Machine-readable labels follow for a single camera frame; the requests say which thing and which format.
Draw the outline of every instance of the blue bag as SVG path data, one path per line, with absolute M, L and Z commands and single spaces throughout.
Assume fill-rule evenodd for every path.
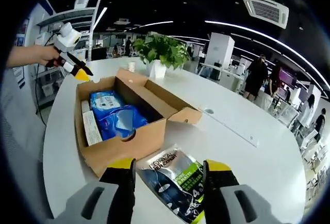
M 147 124 L 147 120 L 132 105 L 114 109 L 98 122 L 102 140 L 114 138 L 116 135 L 127 138 L 134 133 L 135 129 Z
M 124 106 L 123 101 L 114 91 L 91 93 L 91 108 L 97 121 L 109 115 L 113 110 Z

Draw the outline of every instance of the woman in black dress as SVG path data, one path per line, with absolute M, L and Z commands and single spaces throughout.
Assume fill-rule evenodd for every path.
M 258 92 L 268 78 L 268 69 L 265 64 L 266 56 L 260 55 L 260 57 L 253 61 L 248 67 L 250 72 L 246 78 L 244 98 L 253 102 L 258 95 Z

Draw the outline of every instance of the paper cup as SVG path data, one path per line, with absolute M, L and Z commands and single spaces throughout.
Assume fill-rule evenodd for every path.
M 134 71 L 135 71 L 135 61 L 131 61 L 131 62 L 128 63 L 128 70 L 130 72 L 134 73 Z

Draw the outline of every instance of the cardboard box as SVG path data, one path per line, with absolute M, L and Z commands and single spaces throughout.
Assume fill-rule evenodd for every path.
M 92 92 L 115 90 L 125 104 L 134 105 L 148 125 L 136 129 L 131 140 L 114 137 L 88 146 L 84 130 L 81 101 Z M 98 83 L 85 82 L 76 89 L 75 126 L 77 142 L 85 162 L 98 177 L 107 166 L 124 158 L 144 158 L 161 148 L 166 121 L 197 123 L 202 113 L 172 93 L 149 81 L 146 76 L 119 69 L 116 76 Z

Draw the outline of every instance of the black ceiling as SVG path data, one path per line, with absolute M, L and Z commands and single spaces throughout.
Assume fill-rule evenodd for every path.
M 170 24 L 161 24 L 135 29 L 137 33 L 156 31 L 165 35 L 189 36 L 208 39 L 211 32 L 225 34 L 239 34 L 244 37 L 262 42 L 301 65 L 320 84 L 323 82 L 315 71 L 304 63 L 297 55 L 263 36 L 250 31 L 207 24 L 205 20 L 219 21 L 248 27 L 290 46 L 308 61 L 310 61 L 330 82 L 330 49 L 327 36 L 327 23 L 321 21 L 330 18 L 330 12 L 319 0 L 274 0 L 289 8 L 289 20 L 286 29 L 271 23 L 249 16 L 242 0 L 101 0 L 102 7 L 108 7 L 105 15 L 99 22 L 96 32 L 104 32 L 108 27 L 116 28 L 116 32 L 134 27 L 134 24 L 149 24 L 162 21 L 174 21 Z M 49 0 L 56 12 L 72 9 L 75 0 Z M 95 6 L 97 0 L 90 0 L 88 6 Z M 113 23 L 118 18 L 130 20 L 126 26 L 116 26 Z M 278 59 L 293 70 L 298 71 L 293 63 L 275 53 L 273 50 L 256 42 L 232 36 L 235 46 L 255 54 L 264 53 L 270 60 Z M 234 50 L 236 55 L 252 57 L 245 52 Z M 301 72 L 296 72 L 299 79 L 307 80 Z

